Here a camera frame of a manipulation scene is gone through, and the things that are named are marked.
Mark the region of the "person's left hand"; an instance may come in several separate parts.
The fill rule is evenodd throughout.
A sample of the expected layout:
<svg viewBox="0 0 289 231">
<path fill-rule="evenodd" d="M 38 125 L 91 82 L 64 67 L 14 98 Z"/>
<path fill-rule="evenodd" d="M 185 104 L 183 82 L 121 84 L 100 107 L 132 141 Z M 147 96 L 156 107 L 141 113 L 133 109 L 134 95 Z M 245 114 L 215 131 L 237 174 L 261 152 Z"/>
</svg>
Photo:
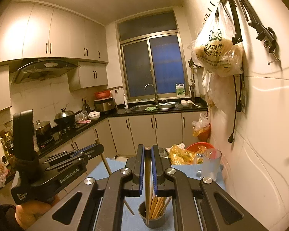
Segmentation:
<svg viewBox="0 0 289 231">
<path fill-rule="evenodd" d="M 55 204 L 59 202 L 58 195 L 54 196 L 54 200 L 49 204 L 37 200 L 31 200 L 15 207 L 15 219 L 19 226 L 26 230 L 32 226 L 37 218 L 36 216 L 44 215 Z"/>
</svg>

